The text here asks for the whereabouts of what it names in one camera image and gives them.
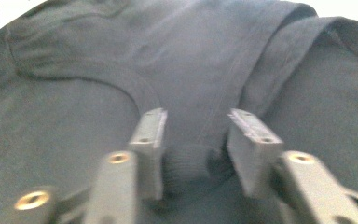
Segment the t-shirt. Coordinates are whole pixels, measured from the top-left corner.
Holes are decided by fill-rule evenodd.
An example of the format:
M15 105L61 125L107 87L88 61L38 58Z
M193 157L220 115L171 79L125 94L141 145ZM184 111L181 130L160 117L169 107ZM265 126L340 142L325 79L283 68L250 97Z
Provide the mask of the t-shirt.
M91 186L158 107L165 206L150 223L280 223L272 200L242 195L230 108L358 190L358 22L280 1L47 1L0 30L0 211L33 186Z

